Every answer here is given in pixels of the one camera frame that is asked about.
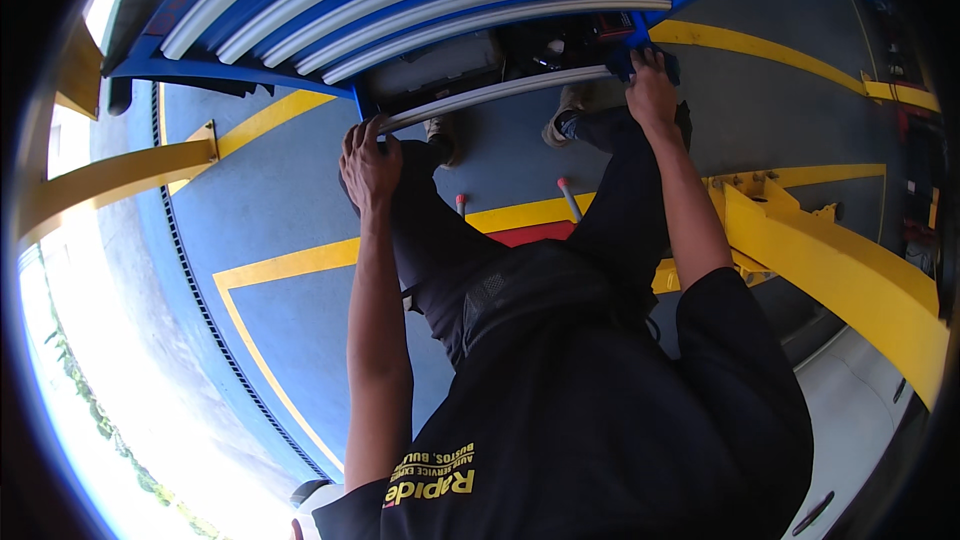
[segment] black t-shirt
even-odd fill
[[[729,268],[677,307],[681,358],[565,306],[478,343],[390,478],[314,511],[341,538],[777,538],[810,486],[797,380]]]

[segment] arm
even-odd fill
[[[390,205],[401,176],[400,143],[377,147],[379,118],[354,125],[343,138],[340,172],[360,210],[360,252],[346,322],[350,424],[343,491],[388,478],[410,444],[414,379],[394,246]]]
[[[632,52],[630,114],[654,150],[670,245],[684,294],[678,371],[702,402],[749,488],[757,537],[780,537],[813,467],[810,414],[763,311],[733,270],[714,204],[674,124],[677,94],[663,55]]]
[[[677,90],[667,78],[664,54],[644,58],[630,52],[635,74],[630,77],[627,105],[654,150],[663,187],[663,208],[679,286],[686,291],[711,271],[732,268],[730,244],[690,155],[680,128],[673,122]]]

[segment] metal rod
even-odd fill
[[[606,66],[593,65],[582,66],[575,69],[565,69],[561,71],[550,71],[540,75],[531,75],[512,79],[509,82],[500,84],[491,84],[476,90],[465,91],[454,94],[440,100],[434,100],[425,105],[415,107],[409,111],[390,116],[380,126],[382,132],[392,132],[407,126],[413,126],[420,122],[425,122],[445,113],[451,113],[459,109],[481,104],[483,102],[496,101],[505,97],[520,95],[534,90],[543,90],[553,86],[563,86],[565,84],[574,84],[592,79],[609,78],[612,74],[607,71]]]

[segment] leg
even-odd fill
[[[625,289],[649,290],[669,246],[657,159],[627,107],[558,118],[564,136],[612,157],[596,196],[567,242]]]
[[[462,326],[467,282],[509,249],[478,232],[440,198],[433,173],[447,155],[436,142],[404,140],[400,146],[403,170],[390,208],[396,271],[434,338],[446,346]]]

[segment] white car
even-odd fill
[[[904,418],[913,388],[873,344],[845,326],[794,368],[813,423],[813,478],[784,539],[827,535],[867,482]],[[291,502],[293,540],[319,540],[311,513],[344,495],[315,479]]]

